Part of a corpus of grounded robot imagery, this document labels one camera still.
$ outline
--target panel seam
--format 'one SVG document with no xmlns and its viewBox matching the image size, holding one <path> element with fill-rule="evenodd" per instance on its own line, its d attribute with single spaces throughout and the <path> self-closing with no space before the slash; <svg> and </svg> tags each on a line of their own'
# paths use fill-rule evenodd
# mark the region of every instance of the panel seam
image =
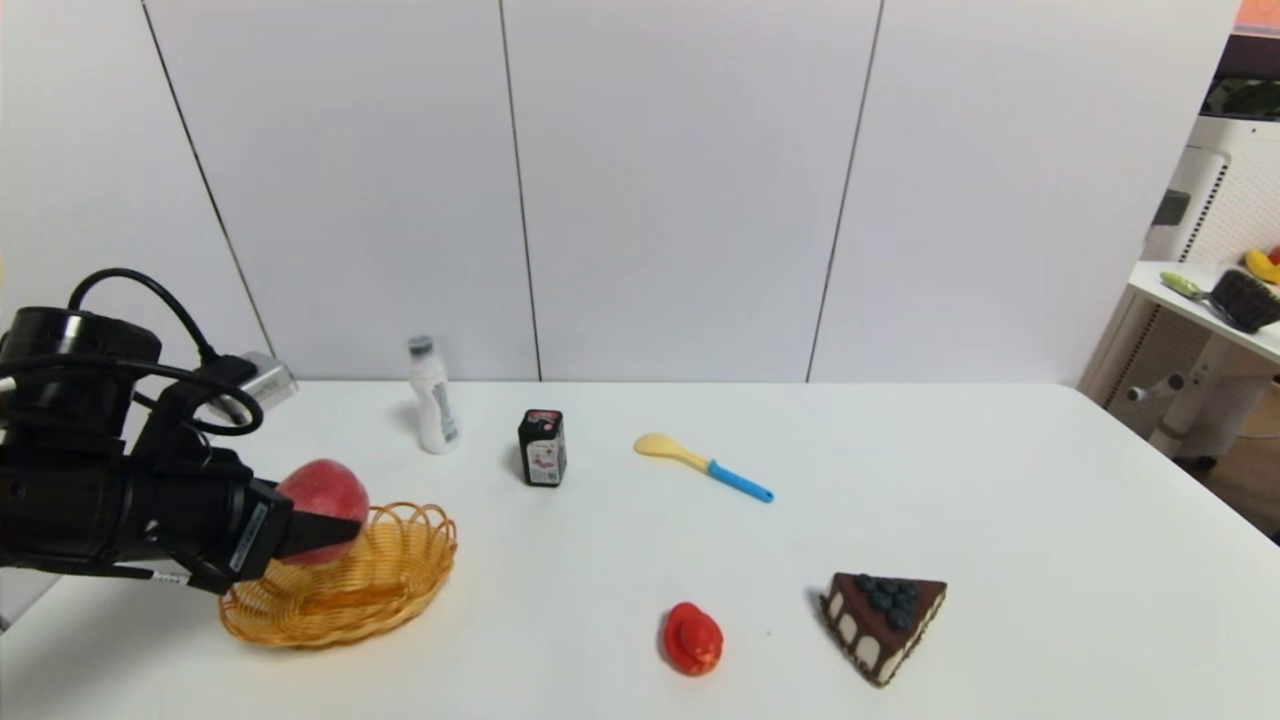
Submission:
<svg viewBox="0 0 1280 720">
<path fill-rule="evenodd" d="M 854 123 L 854 141 L 849 149 L 849 167 L 845 168 L 845 187 L 840 193 L 840 210 L 836 213 L 836 234 L 831 238 L 831 255 L 827 258 L 827 277 L 822 283 L 822 301 L 818 302 L 818 322 L 813 329 L 813 345 L 809 348 L 809 369 L 804 382 L 813 379 L 813 361 L 818 356 L 818 336 L 822 332 L 822 314 L 827 310 L 827 291 L 831 288 L 831 270 L 836 265 L 836 245 L 840 242 L 840 224 L 845 219 L 845 202 L 849 200 L 849 178 L 854 174 L 854 156 L 858 154 L 858 138 L 863 132 L 863 117 L 867 113 L 867 95 L 872 90 L 872 68 L 876 67 L 876 46 L 879 44 L 881 19 L 884 17 L 884 0 L 876 10 L 876 29 L 872 35 L 872 50 L 867 58 L 867 77 L 863 79 L 863 97 L 858 102 L 858 122 Z"/>
<path fill-rule="evenodd" d="M 538 342 L 538 307 L 534 304 L 534 261 L 529 254 L 529 218 L 525 214 L 525 179 L 520 169 L 520 136 L 516 133 L 516 92 L 511 85 L 511 50 L 507 47 L 507 8 L 498 0 L 498 23 L 502 27 L 502 64 L 507 70 L 507 109 L 511 111 L 511 146 L 516 155 L 516 192 L 520 197 L 520 231 L 525 240 L 525 273 L 529 279 L 529 315 L 534 323 L 534 360 L 538 380 L 543 380 L 543 351 Z"/>
<path fill-rule="evenodd" d="M 253 310 L 253 319 L 257 320 L 257 327 L 262 331 L 262 340 L 266 341 L 266 348 L 275 357 L 275 346 L 271 343 L 271 336 L 266 332 L 266 323 L 262 322 L 262 313 L 257 307 L 257 301 L 253 300 L 253 292 L 248 287 L 248 278 L 244 277 L 244 268 L 241 266 L 239 256 L 236 254 L 236 246 L 232 245 L 230 234 L 227 233 L 227 223 L 223 222 L 223 213 L 218 209 L 218 201 L 214 200 L 214 188 L 209 186 L 209 176 L 205 174 L 205 165 L 200 161 L 200 152 L 196 151 L 196 142 L 191 137 L 191 128 L 187 127 L 187 117 L 182 113 L 182 104 L 178 102 L 178 92 L 173 87 L 173 78 L 169 77 L 169 65 L 164 61 L 164 53 L 160 50 L 160 38 L 156 37 L 155 24 L 151 22 L 151 12 L 147 10 L 147 0 L 141 0 L 142 15 L 147 19 L 147 29 L 151 32 L 151 42 L 156 47 L 156 58 L 160 59 L 160 70 L 164 72 L 165 83 L 169 86 L 169 96 L 173 97 L 173 106 L 178 111 L 178 122 L 182 123 L 182 132 L 187 136 L 187 146 L 191 147 L 191 156 L 196 160 L 196 170 L 200 172 L 200 182 L 205 186 L 205 193 L 209 196 L 209 205 L 214 209 L 214 218 L 218 219 L 218 229 L 223 233 L 223 242 L 227 243 L 227 250 L 232 255 L 232 263 L 236 265 L 236 274 L 239 275 L 241 286 L 244 288 L 244 296 L 248 297 L 248 306 Z"/>
</svg>

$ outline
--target cake slice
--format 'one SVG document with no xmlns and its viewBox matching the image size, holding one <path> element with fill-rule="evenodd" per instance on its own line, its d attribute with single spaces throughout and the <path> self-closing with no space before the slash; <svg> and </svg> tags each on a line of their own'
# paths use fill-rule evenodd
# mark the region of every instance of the cake slice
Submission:
<svg viewBox="0 0 1280 720">
<path fill-rule="evenodd" d="M 858 670 L 883 688 L 947 594 L 937 580 L 874 578 L 836 573 L 822 598 L 822 615 Z"/>
</svg>

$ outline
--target yellow basket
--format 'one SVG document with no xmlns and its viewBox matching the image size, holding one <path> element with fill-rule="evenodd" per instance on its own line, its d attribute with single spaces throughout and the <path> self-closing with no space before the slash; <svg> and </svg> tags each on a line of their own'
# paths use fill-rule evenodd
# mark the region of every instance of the yellow basket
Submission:
<svg viewBox="0 0 1280 720">
<path fill-rule="evenodd" d="M 276 647 L 351 644 L 403 625 L 426 609 L 453 569 L 457 529 L 435 505 L 370 507 L 365 532 L 342 560 L 266 574 L 218 600 L 218 618 L 242 641 Z"/>
</svg>

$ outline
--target white wall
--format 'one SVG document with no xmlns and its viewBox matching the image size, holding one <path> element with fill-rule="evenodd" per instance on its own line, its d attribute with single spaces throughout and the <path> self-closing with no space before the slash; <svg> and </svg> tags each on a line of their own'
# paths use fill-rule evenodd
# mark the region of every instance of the white wall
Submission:
<svg viewBox="0 0 1280 720">
<path fill-rule="evenodd" d="M 276 354 L 311 378 L 536 379 L 495 1 L 148 0 Z"/>
<path fill-rule="evenodd" d="M 1238 0 L 888 0 L 814 380 L 1074 384 Z"/>
<path fill-rule="evenodd" d="M 547 379 L 804 379 L 877 9 L 506 3 Z"/>
<path fill-rule="evenodd" d="M 168 286 L 219 350 L 265 348 L 140 3 L 9 0 L 3 31 L 0 328 L 17 307 L 61 305 L 82 277 L 125 265 Z M 195 365 L 146 290 L 108 281 L 84 309 L 155 331 L 163 360 Z M 0 573 L 0 615 L 13 619 L 50 578 Z"/>
</svg>

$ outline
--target yellow spoon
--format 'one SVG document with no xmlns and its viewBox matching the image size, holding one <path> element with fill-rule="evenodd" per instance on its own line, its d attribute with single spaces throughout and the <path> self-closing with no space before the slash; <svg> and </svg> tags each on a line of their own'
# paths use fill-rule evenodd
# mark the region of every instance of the yellow spoon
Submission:
<svg viewBox="0 0 1280 720">
<path fill-rule="evenodd" d="M 671 457 L 672 460 L 680 460 L 681 462 L 689 465 L 690 468 L 707 473 L 708 475 L 716 478 L 717 480 L 740 489 L 746 495 L 760 500 L 763 502 L 773 502 L 773 492 L 768 488 L 760 487 L 751 480 L 731 473 L 721 466 L 719 462 L 714 460 L 708 460 L 705 457 L 694 455 L 685 450 L 678 442 L 664 436 L 662 433 L 649 433 L 640 436 L 640 439 L 635 443 L 635 451 L 640 455 L 652 455 L 654 457 Z"/>
</svg>

